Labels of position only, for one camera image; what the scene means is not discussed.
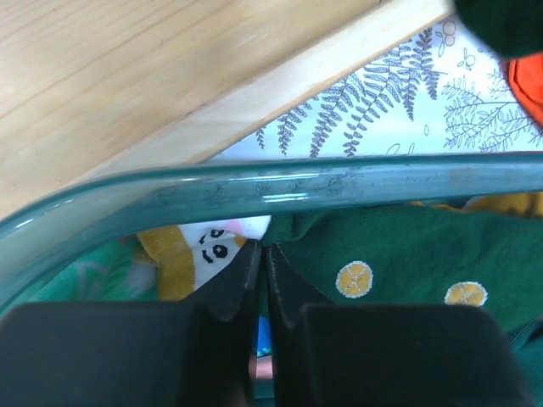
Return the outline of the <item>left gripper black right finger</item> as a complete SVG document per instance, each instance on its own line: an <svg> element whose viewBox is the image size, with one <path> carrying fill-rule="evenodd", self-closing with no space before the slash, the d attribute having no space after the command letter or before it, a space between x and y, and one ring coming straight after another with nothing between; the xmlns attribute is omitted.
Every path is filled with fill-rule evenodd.
<svg viewBox="0 0 543 407"><path fill-rule="evenodd" d="M332 303L266 250L279 406L531 406L504 334L464 305Z"/></svg>

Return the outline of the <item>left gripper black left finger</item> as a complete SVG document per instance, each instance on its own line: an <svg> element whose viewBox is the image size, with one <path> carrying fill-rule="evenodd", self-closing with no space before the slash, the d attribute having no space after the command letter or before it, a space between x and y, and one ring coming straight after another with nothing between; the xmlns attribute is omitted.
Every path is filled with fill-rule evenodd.
<svg viewBox="0 0 543 407"><path fill-rule="evenodd" d="M1 321L4 406L249 406L261 248L179 302L28 303Z"/></svg>

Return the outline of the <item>green sock yellow dots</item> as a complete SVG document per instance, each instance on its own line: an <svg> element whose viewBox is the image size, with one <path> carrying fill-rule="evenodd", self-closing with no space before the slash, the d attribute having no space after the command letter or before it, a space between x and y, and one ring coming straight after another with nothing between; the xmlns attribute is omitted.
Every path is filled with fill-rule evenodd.
<svg viewBox="0 0 543 407"><path fill-rule="evenodd" d="M507 59L542 51L542 0L456 0L462 23Z"/></svg>

